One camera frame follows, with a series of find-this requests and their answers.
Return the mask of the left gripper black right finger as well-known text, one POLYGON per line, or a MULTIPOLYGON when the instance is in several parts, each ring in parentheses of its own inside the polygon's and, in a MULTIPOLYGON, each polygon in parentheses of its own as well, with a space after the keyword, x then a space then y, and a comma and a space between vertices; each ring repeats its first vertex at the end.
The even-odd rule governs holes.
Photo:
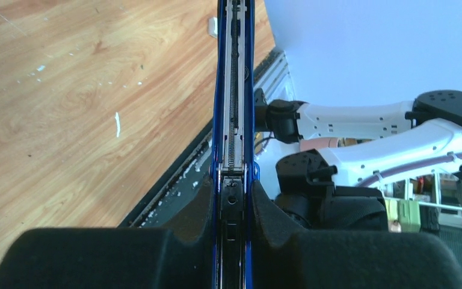
POLYGON ((433 235, 305 229, 252 187, 254 288, 462 288, 458 261, 433 235))

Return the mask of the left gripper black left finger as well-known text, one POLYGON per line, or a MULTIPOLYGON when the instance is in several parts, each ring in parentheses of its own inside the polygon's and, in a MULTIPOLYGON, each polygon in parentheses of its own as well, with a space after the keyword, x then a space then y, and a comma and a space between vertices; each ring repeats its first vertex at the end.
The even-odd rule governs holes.
POLYGON ((0 263, 0 288, 211 288, 213 182, 152 228, 24 232, 0 263))

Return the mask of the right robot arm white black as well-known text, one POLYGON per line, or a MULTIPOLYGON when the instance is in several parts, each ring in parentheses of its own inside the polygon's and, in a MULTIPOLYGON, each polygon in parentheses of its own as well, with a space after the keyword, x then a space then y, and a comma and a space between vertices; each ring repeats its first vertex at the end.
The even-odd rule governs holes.
POLYGON ((325 107, 273 100, 256 107, 259 182, 283 216, 307 229, 386 230, 383 188, 425 175, 462 182, 462 92, 413 101, 325 107))

